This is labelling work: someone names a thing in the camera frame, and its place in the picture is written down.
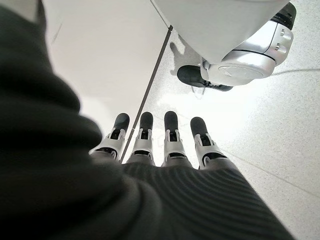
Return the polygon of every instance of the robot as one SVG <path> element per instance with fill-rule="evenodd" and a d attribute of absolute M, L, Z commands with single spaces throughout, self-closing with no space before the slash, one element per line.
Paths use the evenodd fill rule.
<path fill-rule="evenodd" d="M 154 0 L 162 17 L 200 56 L 178 79 L 229 91 L 269 77 L 287 58 L 296 8 L 288 0 Z"/>

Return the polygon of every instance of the tile floor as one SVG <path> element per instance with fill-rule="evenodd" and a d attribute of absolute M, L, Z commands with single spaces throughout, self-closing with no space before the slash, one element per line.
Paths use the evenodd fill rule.
<path fill-rule="evenodd" d="M 154 117 L 156 165 L 162 163 L 167 111 L 178 114 L 186 153 L 198 166 L 190 120 L 199 116 L 274 213 L 297 238 L 320 238 L 320 4 L 293 0 L 297 17 L 287 60 L 273 76 L 229 92 L 193 89 L 180 66 L 200 57 L 173 31 L 143 111 Z M 131 153 L 134 139 L 128 148 Z"/>

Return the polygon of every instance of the ribbed fabric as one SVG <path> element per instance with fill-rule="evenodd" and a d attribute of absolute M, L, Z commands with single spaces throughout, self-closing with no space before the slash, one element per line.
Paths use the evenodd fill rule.
<path fill-rule="evenodd" d="M 196 237 L 192 239 L 292 239 L 238 170 L 143 163 L 125 164 L 123 169 L 156 190 L 172 228 L 183 226 Z"/>

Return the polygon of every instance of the black fingertip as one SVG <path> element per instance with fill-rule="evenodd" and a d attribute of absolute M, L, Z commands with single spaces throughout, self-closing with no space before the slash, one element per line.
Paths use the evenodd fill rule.
<path fill-rule="evenodd" d="M 170 132 L 174 132 L 178 129 L 178 116 L 174 111 L 168 111 L 164 115 L 164 128 L 166 130 L 170 130 Z"/>
<path fill-rule="evenodd" d="M 197 134 L 200 134 L 202 136 L 208 133 L 206 123 L 201 117 L 196 116 L 192 118 L 190 122 L 190 127 L 191 127 L 193 138 Z"/>
<path fill-rule="evenodd" d="M 148 131 L 148 129 L 152 130 L 154 125 L 154 117 L 148 111 L 144 112 L 140 118 L 140 127 L 139 129 L 143 129 L 144 131 Z"/>
<path fill-rule="evenodd" d="M 126 113 L 120 113 L 115 121 L 114 121 L 114 128 L 117 129 L 117 130 L 120 130 L 120 129 L 124 129 L 125 132 L 127 132 L 128 130 L 128 127 L 129 127 L 129 123 L 130 123 L 130 117 L 128 114 Z"/>

